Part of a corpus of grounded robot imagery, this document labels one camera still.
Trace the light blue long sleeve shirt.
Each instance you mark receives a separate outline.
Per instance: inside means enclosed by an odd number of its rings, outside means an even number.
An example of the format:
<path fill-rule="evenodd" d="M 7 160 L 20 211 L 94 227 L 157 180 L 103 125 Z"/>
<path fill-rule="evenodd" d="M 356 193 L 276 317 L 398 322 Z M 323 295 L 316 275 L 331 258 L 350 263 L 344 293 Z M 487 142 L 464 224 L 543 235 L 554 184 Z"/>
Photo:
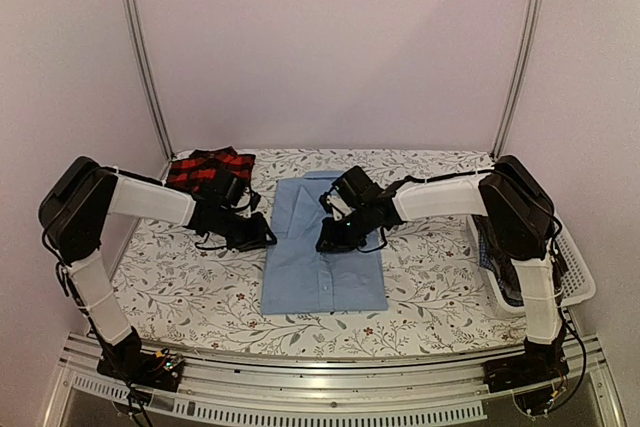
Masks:
<path fill-rule="evenodd" d="M 260 308 L 263 315 L 385 311 L 380 253 L 316 250 L 328 217 L 320 197 L 341 173 L 311 171 L 277 182 Z"/>

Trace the red black plaid shirt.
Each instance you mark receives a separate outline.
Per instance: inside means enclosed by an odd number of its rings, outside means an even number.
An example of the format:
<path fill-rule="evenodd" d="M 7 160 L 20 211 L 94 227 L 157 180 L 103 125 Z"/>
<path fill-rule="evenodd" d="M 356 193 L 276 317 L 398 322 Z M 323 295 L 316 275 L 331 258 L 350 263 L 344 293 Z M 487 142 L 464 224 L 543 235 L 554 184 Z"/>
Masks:
<path fill-rule="evenodd" d="M 220 172 L 250 182 L 255 162 L 255 154 L 241 154 L 231 146 L 194 150 L 188 157 L 171 163 L 165 185 L 183 192 L 198 192 L 202 185 L 213 182 Z"/>

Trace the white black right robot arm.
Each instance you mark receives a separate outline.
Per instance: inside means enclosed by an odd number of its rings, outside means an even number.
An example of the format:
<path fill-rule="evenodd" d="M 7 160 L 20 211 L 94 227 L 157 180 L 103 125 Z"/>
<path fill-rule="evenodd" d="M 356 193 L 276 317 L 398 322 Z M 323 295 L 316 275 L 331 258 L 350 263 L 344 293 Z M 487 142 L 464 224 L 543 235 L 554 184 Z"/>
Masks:
<path fill-rule="evenodd" d="M 407 176 L 387 187 L 359 166 L 342 174 L 320 197 L 327 212 L 316 249 L 345 253 L 363 248 L 367 236 L 431 217 L 483 220 L 479 239 L 509 259 L 525 310 L 525 354 L 517 374 L 537 383 L 561 358 L 567 328 L 560 315 L 557 236 L 562 224 L 553 201 L 514 156 L 488 169 L 428 179 Z"/>

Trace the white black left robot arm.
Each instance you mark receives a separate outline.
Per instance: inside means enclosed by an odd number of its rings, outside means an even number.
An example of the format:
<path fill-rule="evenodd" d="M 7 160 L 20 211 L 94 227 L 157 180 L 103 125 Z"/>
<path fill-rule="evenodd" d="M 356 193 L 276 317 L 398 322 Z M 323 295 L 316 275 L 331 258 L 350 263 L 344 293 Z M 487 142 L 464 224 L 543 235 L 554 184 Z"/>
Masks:
<path fill-rule="evenodd" d="M 102 233 L 108 217 L 150 219 L 200 236 L 215 234 L 226 248 L 240 252 L 276 244 L 262 213 L 245 216 L 238 207 L 243 190 L 241 179 L 225 174 L 202 193 L 184 192 L 79 156 L 41 202 L 41 241 L 57 260 L 60 282 L 88 318 L 104 356 L 126 380 L 141 380 L 149 362 L 104 266 Z"/>

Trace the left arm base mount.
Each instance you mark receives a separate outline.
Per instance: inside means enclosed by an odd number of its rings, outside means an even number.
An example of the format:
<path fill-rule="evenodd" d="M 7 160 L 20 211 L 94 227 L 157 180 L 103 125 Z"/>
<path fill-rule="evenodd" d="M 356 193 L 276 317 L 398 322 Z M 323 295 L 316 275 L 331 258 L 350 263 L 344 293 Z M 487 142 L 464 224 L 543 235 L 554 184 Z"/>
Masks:
<path fill-rule="evenodd" d="M 130 347 L 104 350 L 97 372 L 125 383 L 176 392 L 184 367 L 184 357 L 168 349 L 147 353 Z"/>

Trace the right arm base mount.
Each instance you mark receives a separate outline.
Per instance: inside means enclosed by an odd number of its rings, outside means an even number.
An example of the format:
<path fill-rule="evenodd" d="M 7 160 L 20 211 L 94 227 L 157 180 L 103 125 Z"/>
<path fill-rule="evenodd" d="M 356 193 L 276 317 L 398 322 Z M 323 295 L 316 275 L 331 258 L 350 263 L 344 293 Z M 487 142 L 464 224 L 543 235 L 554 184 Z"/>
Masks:
<path fill-rule="evenodd" d="M 528 342 L 522 354 L 488 360 L 482 368 L 483 382 L 491 393 L 551 381 L 569 373 L 562 348 Z"/>

